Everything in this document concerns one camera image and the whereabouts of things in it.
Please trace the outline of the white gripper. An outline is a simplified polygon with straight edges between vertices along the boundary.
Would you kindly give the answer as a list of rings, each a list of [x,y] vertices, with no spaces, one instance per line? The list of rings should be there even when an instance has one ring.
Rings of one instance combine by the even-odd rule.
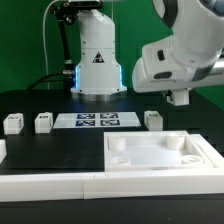
[[[177,38],[171,35],[142,48],[142,56],[132,73],[136,92],[157,92],[177,89],[192,89],[224,84],[224,60],[221,49],[211,47],[197,52],[187,45],[178,46]]]

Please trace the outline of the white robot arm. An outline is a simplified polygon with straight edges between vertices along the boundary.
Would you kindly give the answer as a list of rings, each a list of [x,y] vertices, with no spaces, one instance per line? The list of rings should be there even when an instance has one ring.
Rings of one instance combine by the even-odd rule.
[[[145,45],[132,73],[136,92],[190,90],[224,84],[224,0],[151,0],[173,34]],[[124,92],[115,59],[115,25],[99,9],[101,0],[68,0],[78,10],[81,61],[75,93],[111,96]]]

